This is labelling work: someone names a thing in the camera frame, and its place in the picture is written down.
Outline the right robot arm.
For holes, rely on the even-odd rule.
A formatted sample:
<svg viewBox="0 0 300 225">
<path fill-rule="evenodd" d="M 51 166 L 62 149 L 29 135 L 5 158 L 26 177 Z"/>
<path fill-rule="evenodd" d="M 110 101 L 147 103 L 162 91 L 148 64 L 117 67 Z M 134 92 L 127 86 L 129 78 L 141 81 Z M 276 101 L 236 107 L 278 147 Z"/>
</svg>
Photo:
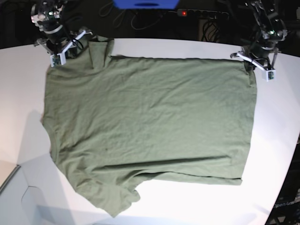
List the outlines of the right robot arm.
<svg viewBox="0 0 300 225">
<path fill-rule="evenodd" d="M 67 59 L 76 58 L 84 49 L 83 39 L 93 32 L 85 27 L 70 30 L 69 24 L 82 18 L 64 14 L 76 8 L 78 0 L 39 0 L 31 8 L 31 21 L 38 27 L 41 37 L 34 45 L 42 46 L 50 54 L 51 67 L 66 64 Z"/>
</svg>

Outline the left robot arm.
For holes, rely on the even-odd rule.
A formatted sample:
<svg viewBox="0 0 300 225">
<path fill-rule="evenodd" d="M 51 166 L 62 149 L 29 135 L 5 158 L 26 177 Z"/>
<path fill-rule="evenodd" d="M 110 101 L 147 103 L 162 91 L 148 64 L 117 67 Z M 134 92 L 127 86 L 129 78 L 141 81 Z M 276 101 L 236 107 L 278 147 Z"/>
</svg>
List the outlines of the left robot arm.
<svg viewBox="0 0 300 225">
<path fill-rule="evenodd" d="M 274 0 L 247 0 L 246 6 L 252 11 L 256 26 L 254 39 L 230 57 L 241 58 L 247 71 L 258 68 L 266 81 L 276 78 L 274 68 L 279 53 L 278 43 L 285 40 L 288 31 L 279 18 Z"/>
</svg>

